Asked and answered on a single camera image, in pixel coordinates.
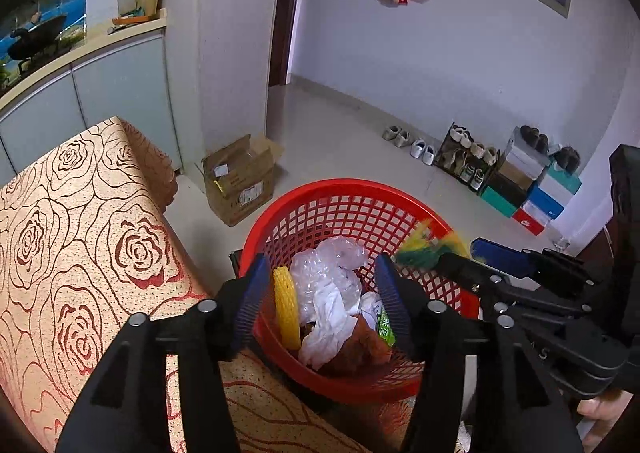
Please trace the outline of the person's right hand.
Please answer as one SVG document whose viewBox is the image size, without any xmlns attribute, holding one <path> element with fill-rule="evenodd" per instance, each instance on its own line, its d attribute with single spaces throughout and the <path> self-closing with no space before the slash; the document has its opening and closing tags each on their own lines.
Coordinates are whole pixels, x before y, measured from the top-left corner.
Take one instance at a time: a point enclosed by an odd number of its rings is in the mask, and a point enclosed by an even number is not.
<svg viewBox="0 0 640 453">
<path fill-rule="evenodd" d="M 577 413 L 593 421 L 593 426 L 582 439 L 585 452 L 593 452 L 596 449 L 623 415 L 631 399 L 630 392 L 613 389 L 593 399 L 579 402 Z"/>
</svg>

